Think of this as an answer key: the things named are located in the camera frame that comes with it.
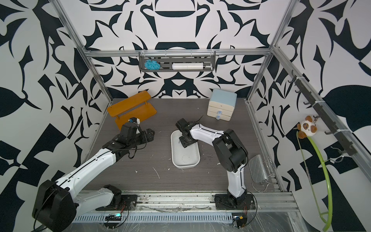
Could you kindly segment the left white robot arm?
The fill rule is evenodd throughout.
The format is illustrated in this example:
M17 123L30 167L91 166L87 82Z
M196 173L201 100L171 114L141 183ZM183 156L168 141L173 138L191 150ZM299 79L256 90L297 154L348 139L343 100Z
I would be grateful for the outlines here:
M127 122L119 134L80 167L56 181L42 183L38 188L32 217L51 231L62 232L76 217L92 210L101 207L125 208L122 191L112 185L105 185L85 197L80 197L79 193L105 169L128 156L131 151L144 149L154 137L154 130L142 130L138 123Z

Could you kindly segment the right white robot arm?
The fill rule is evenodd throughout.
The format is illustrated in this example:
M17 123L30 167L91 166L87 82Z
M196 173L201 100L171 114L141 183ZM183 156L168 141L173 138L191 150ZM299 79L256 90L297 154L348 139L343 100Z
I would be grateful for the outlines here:
M250 209L249 204L253 201L253 196L247 193L244 181L248 152L237 134L231 129L214 130L197 121L188 122L185 119L178 120L176 127L182 133L179 141L183 148L198 141L211 145L220 165L227 171L227 193L214 196L216 208L218 210Z

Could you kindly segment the white plastic storage tray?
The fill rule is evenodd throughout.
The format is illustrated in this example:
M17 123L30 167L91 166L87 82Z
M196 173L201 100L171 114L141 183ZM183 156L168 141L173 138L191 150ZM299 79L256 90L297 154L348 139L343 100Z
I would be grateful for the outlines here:
M198 143L194 143L187 148L184 148L180 141L181 136L182 133L179 130L176 130L171 134L173 165L178 169L196 167L201 160Z

